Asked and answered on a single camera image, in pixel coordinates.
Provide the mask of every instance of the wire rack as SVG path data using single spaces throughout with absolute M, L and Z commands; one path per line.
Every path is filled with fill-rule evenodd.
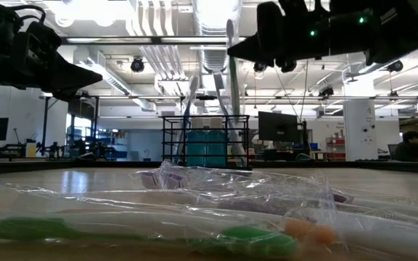
M 223 119 L 223 128 L 192 128 L 191 119 L 202 118 L 205 125 L 208 125 L 208 121 L 211 118 L 218 117 Z M 162 116 L 163 119 L 163 160 L 171 160 L 178 157 L 180 165 L 186 166 L 188 157 L 225 157 L 226 166 L 234 165 L 231 160 L 237 157 L 245 158 L 245 166 L 249 166 L 249 115 L 194 115 L 194 116 Z M 238 124 L 236 128 L 230 128 L 229 121 L 234 122 L 237 120 Z M 190 131 L 223 131 L 225 134 L 224 141 L 188 141 L 187 135 Z M 236 131 L 237 135 L 241 138 L 240 141 L 232 141 L 230 139 L 230 131 Z M 183 133 L 182 139 L 178 141 L 177 135 Z M 224 154 L 188 154 L 188 144 L 224 144 Z M 244 154 L 231 154 L 229 153 L 229 146 L 235 144 L 241 144 L 245 149 Z M 175 153 L 174 149 L 178 147 L 179 153 Z

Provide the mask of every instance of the camera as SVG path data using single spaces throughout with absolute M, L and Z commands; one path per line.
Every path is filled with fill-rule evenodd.
M 330 97 L 330 96 L 333 96 L 334 94 L 335 92 L 333 91 L 333 88 L 331 86 L 323 87 L 323 89 L 319 91 L 320 97 Z
M 258 30 L 228 55 L 294 70 L 299 59 L 363 52 L 366 65 L 385 64 L 418 49 L 418 0 L 279 0 L 257 6 Z
M 392 63 L 391 65 L 388 65 L 388 67 L 386 68 L 386 70 L 390 73 L 392 72 L 400 72 L 404 69 L 404 65 L 402 61 L 396 61 L 394 63 Z
M 267 69 L 267 66 L 265 64 L 256 62 L 254 64 L 254 72 L 255 73 L 262 73 L 263 71 L 265 71 Z
M 144 70 L 143 57 L 134 57 L 130 69 L 132 72 L 141 73 Z

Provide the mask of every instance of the wall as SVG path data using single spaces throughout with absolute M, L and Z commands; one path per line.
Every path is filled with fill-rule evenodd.
M 335 133 L 340 132 L 344 128 L 343 119 L 307 119 L 308 129 L 312 130 L 312 141 L 319 143 L 319 148 L 327 149 L 326 138 L 332 137 Z M 100 119 L 101 128 L 117 128 L 117 129 L 134 129 L 134 130 L 160 130 L 163 128 L 163 120 L 159 118 L 153 119 Z M 258 129 L 258 119 L 250 120 L 250 129 Z M 381 119 L 377 118 L 375 123 L 377 132 L 378 149 L 387 151 L 388 144 L 398 144 L 401 142 L 399 136 L 398 119 Z M 162 133 L 160 132 L 160 142 L 162 141 Z
M 128 151 L 138 152 L 139 161 L 148 157 L 146 150 L 149 151 L 149 158 L 152 161 L 161 161 L 163 154 L 163 133 L 161 130 L 128 130 Z
M 36 137 L 41 142 L 43 135 L 44 100 L 40 99 L 43 93 L 36 88 L 18 90 L 14 87 L 0 86 L 0 117 L 8 117 L 7 137 L 0 141 L 0 146 L 16 144 L 17 137 L 14 128 L 17 129 L 20 142 Z M 67 102 L 58 101 L 48 113 L 48 131 L 46 132 L 46 144 L 58 141 L 65 142 L 65 118 L 67 116 Z

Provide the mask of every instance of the toothbrush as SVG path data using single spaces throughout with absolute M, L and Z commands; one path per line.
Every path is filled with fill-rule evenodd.
M 102 218 L 114 217 L 104 224 Z M 187 219 L 182 222 L 198 222 L 193 225 L 201 225 L 201 229 L 207 230 L 209 227 L 213 229 L 201 233 L 199 236 L 194 232 L 189 233 L 189 238 L 186 228 L 180 226 L 167 225 L 160 227 L 167 228 L 169 231 L 179 229 L 181 236 L 176 238 L 156 237 L 151 239 L 149 233 L 133 233 L 127 231 L 127 227 L 123 224 L 117 223 L 122 220 L 122 223 L 129 222 L 124 218 L 147 218 L 142 220 L 142 223 L 160 223 L 163 222 L 155 220 L 155 218 L 168 218 L 169 222 L 172 220 Z M 124 241 L 159 241 L 160 243 L 169 244 L 188 244 L 198 252 L 211 254 L 232 253 L 244 255 L 249 257 L 291 257 L 298 249 L 298 243 L 290 236 L 284 235 L 278 231 L 266 231 L 254 228 L 248 225 L 234 225 L 235 222 L 227 222 L 225 220 L 213 220 L 207 218 L 188 218 L 182 215 L 169 215 L 160 213 L 90 213 L 90 214 L 70 214 L 70 215 L 51 215 L 51 217 L 6 217 L 0 218 L 0 239 L 13 241 L 38 241 L 44 239 L 67 239 L 67 240 L 124 240 Z M 153 234 L 160 234 L 159 228 L 147 227 L 137 228 L 138 231 L 144 230 L 153 231 Z
M 200 79 L 197 76 L 193 76 L 190 80 L 190 84 L 189 84 L 189 94 L 187 97 L 187 108 L 185 109 L 185 112 L 183 113 L 184 116 L 184 121 L 183 121 L 183 129 L 187 128 L 187 120 L 189 117 L 189 109 L 192 105 L 192 102 L 194 101 L 194 99 L 196 99 L 196 90 L 198 89 L 198 87 L 200 86 Z M 181 148 L 180 147 L 180 141 L 184 138 L 183 135 L 185 133 L 180 130 L 179 133 L 177 134 L 177 144 L 176 144 L 176 150 L 175 150 L 175 157 L 173 158 L 173 164 L 177 165 L 179 163 L 179 159 L 180 159 L 180 151 L 182 149 L 185 148 Z

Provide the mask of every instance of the clear plastic wrapper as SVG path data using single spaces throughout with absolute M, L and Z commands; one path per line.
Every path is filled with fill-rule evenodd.
M 321 176 L 164 162 L 130 177 L 129 190 L 81 194 L 0 182 L 0 240 L 168 251 L 162 260 L 418 260 L 418 212 L 356 205 Z

